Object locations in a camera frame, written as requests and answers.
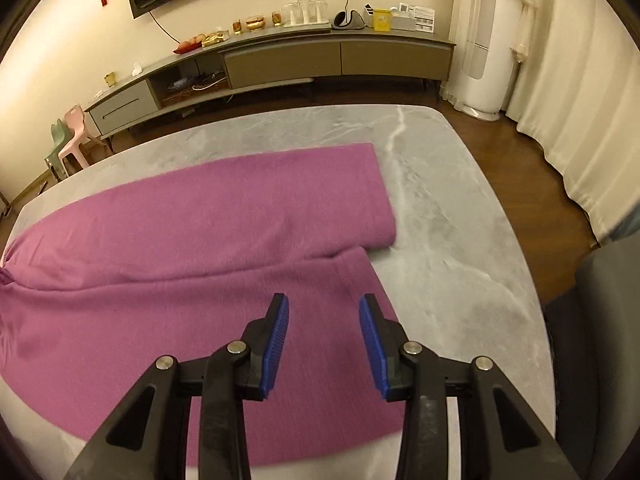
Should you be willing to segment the green plastic chair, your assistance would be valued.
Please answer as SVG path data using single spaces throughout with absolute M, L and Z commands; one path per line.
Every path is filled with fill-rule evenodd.
M 44 158 L 51 174 L 55 177 L 55 180 L 60 182 L 66 175 L 66 169 L 61 162 L 60 153 L 66 144 L 72 140 L 73 133 L 68 128 L 62 119 L 58 119 L 51 125 L 51 138 L 53 141 L 53 148 L 49 154 Z

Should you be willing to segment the pink plastic chair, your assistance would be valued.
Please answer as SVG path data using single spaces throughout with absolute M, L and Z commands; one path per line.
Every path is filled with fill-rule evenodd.
M 72 137 L 69 141 L 66 142 L 62 150 L 58 153 L 58 160 L 60 161 L 62 166 L 65 166 L 64 160 L 66 159 L 66 157 L 73 156 L 73 158 L 76 159 L 76 162 L 78 162 L 81 168 L 86 169 L 90 166 L 90 164 L 85 158 L 85 155 L 82 154 L 80 144 L 85 140 L 89 140 L 102 146 L 105 146 L 105 143 L 89 132 L 85 121 L 85 113 L 80 105 L 74 105 L 68 112 L 65 113 L 64 122 L 66 123 L 66 126 L 70 128 Z

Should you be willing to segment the grey upholstered chair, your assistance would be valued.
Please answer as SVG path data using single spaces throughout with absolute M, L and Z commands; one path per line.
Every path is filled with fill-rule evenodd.
M 639 237 L 590 254 L 544 307 L 555 439 L 583 479 L 639 475 Z

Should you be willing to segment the purple knit sweater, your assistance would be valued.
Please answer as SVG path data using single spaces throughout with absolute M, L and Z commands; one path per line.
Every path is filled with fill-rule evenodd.
M 273 392 L 245 411 L 254 465 L 397 432 L 358 320 L 393 308 L 368 253 L 396 226 L 369 143 L 227 158 L 67 205 L 20 234 L 1 270 L 1 375 L 87 439 L 162 356 L 209 356 L 275 294 L 290 322 Z

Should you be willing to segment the yellow box on cabinet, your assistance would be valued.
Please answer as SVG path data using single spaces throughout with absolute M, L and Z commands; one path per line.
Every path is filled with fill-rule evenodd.
M 375 8 L 372 11 L 371 23 L 376 32 L 390 32 L 392 30 L 393 14 L 390 9 Z

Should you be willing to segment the clear glass cups set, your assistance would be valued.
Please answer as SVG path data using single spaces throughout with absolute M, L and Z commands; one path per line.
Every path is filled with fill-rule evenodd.
M 285 27 L 324 26 L 329 24 L 326 0 L 296 0 L 281 8 Z

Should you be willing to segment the cream window curtain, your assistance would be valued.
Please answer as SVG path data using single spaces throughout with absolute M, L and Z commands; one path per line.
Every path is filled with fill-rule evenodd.
M 506 112 L 606 240 L 639 206 L 639 49 L 606 0 L 539 0 Z

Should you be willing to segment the white tower air conditioner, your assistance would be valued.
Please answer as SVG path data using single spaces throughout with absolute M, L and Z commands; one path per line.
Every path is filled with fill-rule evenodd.
M 514 77 L 521 0 L 454 0 L 451 67 L 440 94 L 455 110 L 495 122 Z

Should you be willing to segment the long grey TV cabinet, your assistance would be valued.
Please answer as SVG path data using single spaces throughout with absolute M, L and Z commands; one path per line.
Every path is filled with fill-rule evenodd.
M 454 43 L 428 32 L 369 27 L 270 28 L 174 54 L 130 76 L 85 113 L 102 139 L 162 115 L 223 96 L 318 78 L 392 77 L 445 81 Z

